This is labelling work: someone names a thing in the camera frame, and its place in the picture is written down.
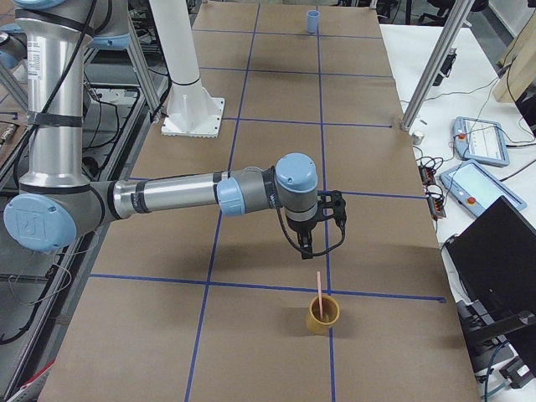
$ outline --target black monitor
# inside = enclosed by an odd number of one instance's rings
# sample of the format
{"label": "black monitor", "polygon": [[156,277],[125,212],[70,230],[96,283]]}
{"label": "black monitor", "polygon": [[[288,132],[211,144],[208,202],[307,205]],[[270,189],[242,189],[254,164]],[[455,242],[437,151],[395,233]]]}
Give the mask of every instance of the black monitor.
{"label": "black monitor", "polygon": [[[536,314],[536,229],[501,197],[446,248],[472,301],[495,321]],[[536,374],[536,325],[506,335]]]}

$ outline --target blue cup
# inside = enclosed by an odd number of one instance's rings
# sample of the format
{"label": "blue cup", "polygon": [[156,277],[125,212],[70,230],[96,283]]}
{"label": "blue cup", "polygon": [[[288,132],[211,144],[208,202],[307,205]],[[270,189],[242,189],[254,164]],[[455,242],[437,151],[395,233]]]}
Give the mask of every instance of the blue cup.
{"label": "blue cup", "polygon": [[307,11],[307,32],[315,34],[318,31],[318,19],[320,19],[320,12],[317,10]]}

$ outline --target black chair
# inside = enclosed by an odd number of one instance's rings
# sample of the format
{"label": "black chair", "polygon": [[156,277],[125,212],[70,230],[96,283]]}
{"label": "black chair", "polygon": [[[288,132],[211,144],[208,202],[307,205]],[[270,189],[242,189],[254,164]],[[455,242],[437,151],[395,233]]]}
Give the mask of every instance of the black chair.
{"label": "black chair", "polygon": [[[441,27],[445,25],[446,19],[449,17],[449,13],[454,7],[455,0],[426,0],[426,1],[430,3],[432,6],[439,8],[439,10],[437,10],[436,15],[423,13],[419,17],[419,24],[420,25],[435,25],[435,26],[441,26]],[[473,12],[482,11],[487,8],[487,5],[488,5],[488,0],[476,0],[471,7],[471,11]],[[431,19],[431,22],[423,23],[425,21],[425,18]]]}

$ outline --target white table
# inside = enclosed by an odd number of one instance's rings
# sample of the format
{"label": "white table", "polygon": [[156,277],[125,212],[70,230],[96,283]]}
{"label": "white table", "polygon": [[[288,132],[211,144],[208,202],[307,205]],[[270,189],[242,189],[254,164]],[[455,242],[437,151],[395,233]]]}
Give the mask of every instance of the white table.
{"label": "white table", "polygon": [[[407,102],[417,86],[425,65],[430,58],[432,49],[441,33],[441,28],[382,25],[382,34],[389,55],[391,69],[396,79],[396,87],[402,107],[405,109]],[[457,48],[457,59],[454,63],[451,76],[444,79],[439,87],[432,87],[427,98],[449,92],[469,92],[476,88],[490,84],[497,78],[493,67],[489,64],[486,55],[480,48],[477,40],[469,28],[463,28],[458,34],[454,47]],[[425,133],[424,141],[419,145],[425,156],[452,157],[450,143],[452,141],[452,122],[458,116],[477,117],[487,101],[486,106],[480,113],[483,120],[499,121],[503,130],[514,141],[530,141],[531,135],[523,131],[528,129],[524,120],[514,104],[498,103],[490,94],[493,85],[473,92],[472,94],[443,95],[435,100],[427,100],[420,110],[420,114],[411,127],[410,133],[419,130]],[[505,178],[516,172],[527,163],[536,159],[536,147],[508,149],[510,165],[507,167],[490,167],[489,170],[497,178]],[[445,162],[438,170],[438,174],[455,167],[461,163],[456,155],[454,159]],[[522,211],[523,216],[532,226],[536,226],[536,164],[527,168],[520,174],[505,182],[518,196],[527,202],[528,207]],[[462,207],[451,195],[446,202],[446,218],[438,223],[437,239],[443,243],[453,234],[460,234],[474,220],[474,216]],[[444,251],[445,261],[452,293],[456,301],[466,300],[467,297],[461,290],[457,275],[454,274],[454,266],[448,254]],[[490,378],[490,388],[493,389],[503,381],[498,373]],[[507,387],[492,397],[497,402],[528,402],[536,400],[536,380],[531,381],[522,389]]]}

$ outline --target blue joint cap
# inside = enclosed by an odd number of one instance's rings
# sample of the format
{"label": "blue joint cap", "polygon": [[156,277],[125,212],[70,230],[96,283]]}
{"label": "blue joint cap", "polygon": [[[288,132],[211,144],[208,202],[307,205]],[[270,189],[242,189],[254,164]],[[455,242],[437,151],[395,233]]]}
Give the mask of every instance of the blue joint cap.
{"label": "blue joint cap", "polygon": [[17,23],[6,23],[0,27],[0,31],[5,32],[6,34],[24,34],[23,29],[20,28],[20,25]]}
{"label": "blue joint cap", "polygon": [[128,48],[131,36],[128,33],[117,36],[95,36],[90,48],[98,50],[124,50]]}
{"label": "blue joint cap", "polygon": [[8,233],[27,249],[49,253],[76,239],[70,214],[53,199],[20,194],[6,206],[3,222]]}
{"label": "blue joint cap", "polygon": [[14,69],[17,66],[18,60],[15,59],[12,55],[0,50],[0,63],[2,63],[6,69],[10,70]]}
{"label": "blue joint cap", "polygon": [[66,0],[13,0],[13,2],[22,8],[45,10],[47,8],[59,6],[61,3],[65,3]]}
{"label": "blue joint cap", "polygon": [[315,162],[303,153],[289,153],[276,164],[276,180],[291,193],[310,193],[317,188]]}
{"label": "blue joint cap", "polygon": [[245,214],[244,196],[235,178],[227,178],[218,183],[216,188],[219,208],[223,215],[237,216]]}

